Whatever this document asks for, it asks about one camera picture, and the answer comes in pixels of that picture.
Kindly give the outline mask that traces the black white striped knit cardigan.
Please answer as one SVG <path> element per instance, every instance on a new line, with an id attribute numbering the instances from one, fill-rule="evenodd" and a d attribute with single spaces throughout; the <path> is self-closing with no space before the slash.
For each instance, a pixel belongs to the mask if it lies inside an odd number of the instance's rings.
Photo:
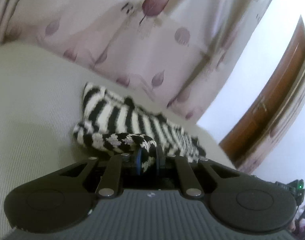
<path id="1" fill-rule="evenodd" d="M 140 172 L 158 166 L 163 157 L 185 157 L 196 163 L 206 156 L 197 137 L 163 114 L 147 111 L 129 96 L 86 83 L 83 118 L 73 129 L 76 141 L 109 155 L 134 153 Z"/>

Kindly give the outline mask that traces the purple cloth item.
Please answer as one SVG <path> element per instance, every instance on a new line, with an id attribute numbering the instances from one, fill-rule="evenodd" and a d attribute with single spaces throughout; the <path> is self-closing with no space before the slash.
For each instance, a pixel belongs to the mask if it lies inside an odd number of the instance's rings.
<path id="1" fill-rule="evenodd" d="M 305 204 L 299 208 L 293 220 L 292 234 L 297 239 L 305 239 Z"/>

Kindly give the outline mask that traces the brown wooden door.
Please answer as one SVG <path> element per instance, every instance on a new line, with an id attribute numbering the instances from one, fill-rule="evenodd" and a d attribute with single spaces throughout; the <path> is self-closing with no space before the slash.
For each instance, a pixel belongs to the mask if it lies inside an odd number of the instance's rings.
<path id="1" fill-rule="evenodd" d="M 247 151 L 258 140 L 286 98 L 305 60 L 305 25 L 299 18 L 292 38 L 267 84 L 251 107 L 221 140 L 220 147 L 234 166 L 247 158 Z"/>

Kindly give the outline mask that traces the pink leaf print curtain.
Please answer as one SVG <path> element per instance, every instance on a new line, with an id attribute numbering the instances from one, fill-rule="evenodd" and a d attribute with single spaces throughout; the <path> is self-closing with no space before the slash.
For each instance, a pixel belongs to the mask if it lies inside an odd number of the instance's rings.
<path id="1" fill-rule="evenodd" d="M 0 0 L 0 45 L 50 50 L 197 121 L 272 0 Z"/>

